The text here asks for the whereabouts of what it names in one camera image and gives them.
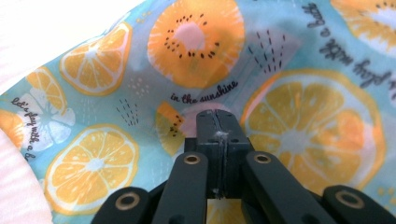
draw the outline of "metal rivet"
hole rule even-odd
[[[271,158],[269,158],[265,155],[262,155],[262,154],[254,156],[254,160],[258,163],[270,163],[271,162]]]
[[[353,198],[355,202],[347,200],[346,197]],[[364,201],[361,199],[361,197],[344,189],[336,192],[335,198],[338,200],[338,202],[351,208],[362,209],[364,207]]]
[[[187,164],[190,164],[190,165],[194,165],[194,164],[200,162],[200,160],[201,159],[196,155],[190,155],[190,156],[187,156],[184,158],[184,162],[186,162]]]
[[[131,198],[132,201],[130,203],[123,202],[122,200],[126,198]],[[116,200],[116,207],[121,211],[129,210],[136,207],[139,201],[140,197],[138,194],[134,192],[124,193]]]

